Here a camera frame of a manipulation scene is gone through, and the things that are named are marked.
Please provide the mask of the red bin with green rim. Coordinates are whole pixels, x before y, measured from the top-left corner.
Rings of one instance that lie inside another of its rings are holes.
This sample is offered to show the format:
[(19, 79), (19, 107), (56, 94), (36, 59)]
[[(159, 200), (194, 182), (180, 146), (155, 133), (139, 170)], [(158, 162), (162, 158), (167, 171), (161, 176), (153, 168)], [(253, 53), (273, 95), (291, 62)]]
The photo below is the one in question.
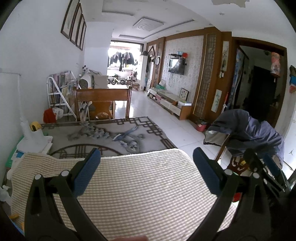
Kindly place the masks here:
[(241, 195), (242, 195), (241, 192), (235, 193), (233, 196), (232, 202), (238, 202), (241, 199)]

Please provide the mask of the dark wooden chair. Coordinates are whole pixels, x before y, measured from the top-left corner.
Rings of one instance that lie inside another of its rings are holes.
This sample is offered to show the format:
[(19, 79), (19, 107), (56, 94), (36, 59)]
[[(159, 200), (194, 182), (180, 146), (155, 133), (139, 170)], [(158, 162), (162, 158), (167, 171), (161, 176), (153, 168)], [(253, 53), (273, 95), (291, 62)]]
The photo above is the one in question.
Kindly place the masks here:
[(247, 162), (243, 159), (243, 156), (233, 156), (227, 149), (229, 139), (230, 135), (226, 135), (214, 160), (218, 164), (224, 164), (227, 169), (230, 169), (239, 176), (250, 176), (252, 171)]

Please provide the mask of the beige striped table cloth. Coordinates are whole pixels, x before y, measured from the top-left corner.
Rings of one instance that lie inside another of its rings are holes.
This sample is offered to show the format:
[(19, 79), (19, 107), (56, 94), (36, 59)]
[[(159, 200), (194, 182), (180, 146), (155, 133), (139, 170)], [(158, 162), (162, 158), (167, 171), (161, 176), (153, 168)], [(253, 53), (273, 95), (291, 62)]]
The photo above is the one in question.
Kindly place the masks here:
[(103, 157), (78, 197), (108, 240), (187, 240), (216, 200), (180, 149)]

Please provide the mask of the small red flower pot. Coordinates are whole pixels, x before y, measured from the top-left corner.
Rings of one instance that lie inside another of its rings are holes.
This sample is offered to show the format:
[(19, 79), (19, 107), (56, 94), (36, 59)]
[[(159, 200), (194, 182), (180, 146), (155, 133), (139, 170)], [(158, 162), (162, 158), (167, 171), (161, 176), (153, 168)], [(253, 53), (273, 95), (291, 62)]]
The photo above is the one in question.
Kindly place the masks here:
[(204, 119), (199, 119), (197, 121), (196, 130), (198, 132), (204, 132), (207, 126), (207, 121)]

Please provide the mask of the red bag on floor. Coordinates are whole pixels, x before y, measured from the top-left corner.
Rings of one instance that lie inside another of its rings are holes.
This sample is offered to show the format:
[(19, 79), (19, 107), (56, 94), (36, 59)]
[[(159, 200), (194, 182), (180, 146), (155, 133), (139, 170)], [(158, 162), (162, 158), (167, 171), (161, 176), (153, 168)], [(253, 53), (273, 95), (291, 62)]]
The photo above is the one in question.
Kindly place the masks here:
[(57, 122), (55, 113), (53, 112), (52, 108), (49, 108), (44, 111), (43, 122), (44, 123), (56, 123)]

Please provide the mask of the grey patterned floor rug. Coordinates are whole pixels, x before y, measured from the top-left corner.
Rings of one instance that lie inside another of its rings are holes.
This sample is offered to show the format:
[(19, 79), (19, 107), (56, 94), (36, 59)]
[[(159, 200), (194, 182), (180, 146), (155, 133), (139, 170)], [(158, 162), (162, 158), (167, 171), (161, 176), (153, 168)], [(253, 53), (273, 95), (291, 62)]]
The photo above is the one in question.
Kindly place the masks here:
[(176, 146), (149, 117), (43, 124), (53, 137), (49, 154), (58, 159), (85, 158), (92, 149), (103, 157), (140, 154)]

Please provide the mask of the low tv cabinet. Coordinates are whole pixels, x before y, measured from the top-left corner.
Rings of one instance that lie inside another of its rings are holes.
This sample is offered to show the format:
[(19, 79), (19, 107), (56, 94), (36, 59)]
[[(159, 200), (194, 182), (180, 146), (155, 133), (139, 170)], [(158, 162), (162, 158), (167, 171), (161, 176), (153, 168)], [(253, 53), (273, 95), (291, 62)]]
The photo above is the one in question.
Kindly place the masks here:
[(150, 88), (148, 97), (171, 114), (176, 115), (181, 121), (188, 119), (191, 114), (192, 104), (167, 90)]

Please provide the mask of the white magazine rack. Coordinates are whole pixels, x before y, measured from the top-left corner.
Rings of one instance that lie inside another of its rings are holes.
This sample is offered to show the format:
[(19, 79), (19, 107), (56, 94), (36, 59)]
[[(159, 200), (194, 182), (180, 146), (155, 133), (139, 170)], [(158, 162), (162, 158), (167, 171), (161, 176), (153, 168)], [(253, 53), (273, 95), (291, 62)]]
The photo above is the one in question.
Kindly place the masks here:
[(47, 97), (49, 108), (58, 111), (57, 118), (76, 121), (73, 88), (87, 89), (88, 82), (76, 78), (70, 70), (51, 74), (47, 78)]

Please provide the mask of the framed picture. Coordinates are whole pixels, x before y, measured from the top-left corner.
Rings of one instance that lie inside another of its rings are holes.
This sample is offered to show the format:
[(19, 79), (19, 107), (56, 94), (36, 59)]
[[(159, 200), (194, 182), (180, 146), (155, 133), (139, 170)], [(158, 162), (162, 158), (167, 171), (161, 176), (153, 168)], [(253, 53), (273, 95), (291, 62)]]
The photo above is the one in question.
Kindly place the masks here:
[(84, 40), (85, 40), (85, 33), (86, 33), (86, 22), (83, 23), (83, 27), (82, 27), (82, 33), (81, 33), (81, 39), (80, 39), (80, 50), (83, 50), (84, 47)]
[(70, 30), (72, 27), (73, 17), (76, 12), (76, 8), (79, 4), (79, 0), (70, 0), (69, 5), (67, 7), (64, 20), (62, 23), (61, 34), (64, 35), (67, 39), (70, 38)]
[(83, 14), (81, 14), (77, 33), (76, 33), (76, 47), (78, 48), (80, 48), (80, 45), (81, 45), (81, 36), (82, 36), (83, 26), (84, 26), (84, 16)]
[(72, 33), (71, 33), (71, 37), (70, 37), (70, 42), (73, 43), (74, 45), (76, 45), (76, 43), (77, 43), (77, 33), (79, 30), (79, 25), (80, 25), (79, 23), (80, 23), (81, 15), (82, 15), (82, 7), (81, 7), (81, 3), (79, 3), (76, 8)]

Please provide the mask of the wall mounted television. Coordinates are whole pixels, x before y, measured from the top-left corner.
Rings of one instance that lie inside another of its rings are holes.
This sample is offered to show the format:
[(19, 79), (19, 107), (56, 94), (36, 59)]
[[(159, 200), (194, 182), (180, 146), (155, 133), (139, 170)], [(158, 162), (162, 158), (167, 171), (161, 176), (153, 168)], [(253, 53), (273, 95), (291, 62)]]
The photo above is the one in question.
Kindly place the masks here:
[(168, 72), (174, 73), (174, 74), (179, 74), (179, 75), (184, 75), (185, 66), (186, 66), (185, 58), (170, 59)]

